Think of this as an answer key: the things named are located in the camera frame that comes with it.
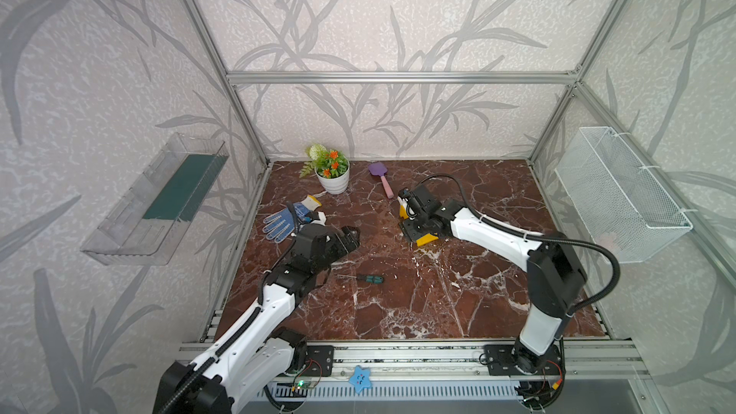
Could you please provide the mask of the yellow plastic bin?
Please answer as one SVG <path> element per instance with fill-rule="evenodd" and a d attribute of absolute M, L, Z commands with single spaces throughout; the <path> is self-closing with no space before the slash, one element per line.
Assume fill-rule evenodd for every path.
<path fill-rule="evenodd" d="M 416 220 L 412 220 L 412 218 L 409 217 L 409 206 L 406 199 L 399 197 L 398 202 L 400 203 L 400 228 L 404 237 L 410 241 L 412 245 L 421 247 L 438 240 L 436 235 L 423 230 L 419 224 L 417 224 Z"/>

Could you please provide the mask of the green black screwdriver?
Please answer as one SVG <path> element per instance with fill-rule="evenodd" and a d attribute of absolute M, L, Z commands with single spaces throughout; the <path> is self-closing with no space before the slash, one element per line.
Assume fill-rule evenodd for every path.
<path fill-rule="evenodd" d="M 346 275 L 339 274 L 339 278 L 356 280 L 357 282 L 363 282 L 371 285 L 381 285 L 384 283 L 383 276 L 371 275 L 371 274 L 357 274 L 357 275 Z"/>

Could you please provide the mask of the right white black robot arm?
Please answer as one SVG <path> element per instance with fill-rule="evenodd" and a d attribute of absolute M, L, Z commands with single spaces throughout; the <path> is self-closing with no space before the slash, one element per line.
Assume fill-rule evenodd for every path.
<path fill-rule="evenodd" d="M 544 235 L 486 216 L 467 201 L 442 203 L 423 184 L 398 194 L 402 233 L 416 245 L 428 237 L 473 243 L 516 265 L 526 273 L 530 309 L 512 351 L 519 372 L 542 369 L 574 314 L 611 294 L 621 278 L 621 265 L 602 245 L 569 239 L 562 233 Z M 575 249 L 594 251 L 611 265 L 611 279 L 601 291 L 581 300 L 588 281 Z"/>

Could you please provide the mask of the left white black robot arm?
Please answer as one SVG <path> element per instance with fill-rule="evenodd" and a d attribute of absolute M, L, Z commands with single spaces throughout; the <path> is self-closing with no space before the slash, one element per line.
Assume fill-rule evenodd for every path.
<path fill-rule="evenodd" d="M 188 364 L 161 377 L 155 413 L 240 413 L 277 376 L 305 361 L 304 335 L 282 323 L 332 265 L 360 247 L 360 230 L 304 225 L 237 321 Z"/>

